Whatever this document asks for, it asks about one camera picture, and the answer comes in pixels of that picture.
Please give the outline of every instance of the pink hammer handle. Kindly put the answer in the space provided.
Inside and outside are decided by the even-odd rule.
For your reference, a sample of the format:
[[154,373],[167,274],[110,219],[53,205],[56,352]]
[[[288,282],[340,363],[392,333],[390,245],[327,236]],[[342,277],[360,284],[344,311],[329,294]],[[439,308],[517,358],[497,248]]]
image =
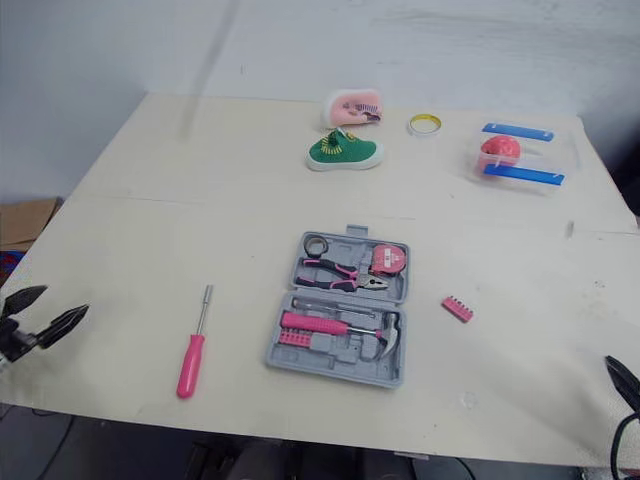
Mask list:
[[189,398],[196,391],[198,382],[198,372],[200,371],[200,360],[202,360],[202,345],[204,335],[191,335],[189,348],[184,354],[180,380],[178,380],[178,396]]
[[286,312],[282,316],[282,326],[285,328],[298,328],[312,332],[330,333],[331,335],[346,335],[349,333],[349,325],[329,318],[308,317],[297,313]]

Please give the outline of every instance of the pink shoe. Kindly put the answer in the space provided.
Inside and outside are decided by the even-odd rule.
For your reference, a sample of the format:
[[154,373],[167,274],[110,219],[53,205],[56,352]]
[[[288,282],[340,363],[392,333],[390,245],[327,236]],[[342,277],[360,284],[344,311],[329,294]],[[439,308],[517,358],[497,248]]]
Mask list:
[[324,104],[324,121],[329,127],[374,123],[382,119],[380,93],[372,88],[337,90]]

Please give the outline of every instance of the gray plastic case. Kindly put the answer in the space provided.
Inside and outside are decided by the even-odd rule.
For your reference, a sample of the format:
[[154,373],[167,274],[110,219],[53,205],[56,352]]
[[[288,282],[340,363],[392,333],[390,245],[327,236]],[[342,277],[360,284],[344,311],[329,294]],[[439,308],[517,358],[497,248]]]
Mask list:
[[[298,245],[298,252],[291,274],[291,286],[294,291],[285,295],[278,312],[278,320],[267,350],[267,365],[327,377],[341,378],[353,382],[368,383],[386,388],[397,388],[404,379],[404,357],[407,339],[407,318],[399,304],[403,303],[408,290],[410,254],[409,247],[403,243],[386,242],[367,238],[367,227],[349,225],[347,235],[333,235],[321,232],[305,232]],[[372,262],[373,248],[389,244],[401,248],[407,259],[404,270],[396,275],[378,275],[389,283],[384,290],[358,288],[355,292],[342,290],[324,290],[317,287],[301,286],[295,283],[298,276],[318,281],[339,280],[332,272],[317,268],[308,268],[302,261],[309,258],[304,250],[304,241],[309,235],[324,237],[328,251],[322,259],[342,265],[358,266],[361,273],[368,273]],[[313,308],[293,306],[310,304]],[[350,310],[349,312],[331,311],[332,309]],[[311,345],[299,347],[279,343],[280,326],[285,312],[301,315],[330,318],[350,324],[352,327],[368,330],[384,329],[385,315],[398,315],[398,340],[396,347],[384,358],[378,356],[384,349],[373,335],[350,333],[330,335],[311,333]]]

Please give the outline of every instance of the blue strip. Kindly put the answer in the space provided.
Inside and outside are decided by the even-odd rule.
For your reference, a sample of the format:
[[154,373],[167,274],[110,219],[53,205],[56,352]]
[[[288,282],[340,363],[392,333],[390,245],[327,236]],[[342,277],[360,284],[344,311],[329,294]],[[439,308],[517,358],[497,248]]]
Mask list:
[[488,133],[511,135],[514,137],[532,138],[534,140],[542,140],[543,142],[550,142],[551,140],[553,140],[553,132],[551,131],[536,130],[535,128],[516,127],[513,125],[504,125],[502,123],[487,123],[482,131]]
[[530,182],[548,183],[549,185],[562,185],[564,175],[559,173],[543,172],[540,170],[529,170],[528,168],[505,167],[504,165],[494,165],[490,163],[484,167],[486,175],[496,175],[498,177],[517,178],[518,180],[528,180]]

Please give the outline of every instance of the tape roll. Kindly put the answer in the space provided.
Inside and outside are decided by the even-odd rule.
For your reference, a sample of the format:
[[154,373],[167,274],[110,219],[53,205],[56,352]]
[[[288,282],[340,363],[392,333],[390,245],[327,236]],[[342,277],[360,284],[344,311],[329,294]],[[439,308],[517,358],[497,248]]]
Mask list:
[[319,235],[309,235],[304,240],[304,251],[309,258],[320,258],[329,250],[329,244]]
[[414,115],[407,124],[407,130],[417,137],[429,137],[442,128],[442,120],[430,113]]

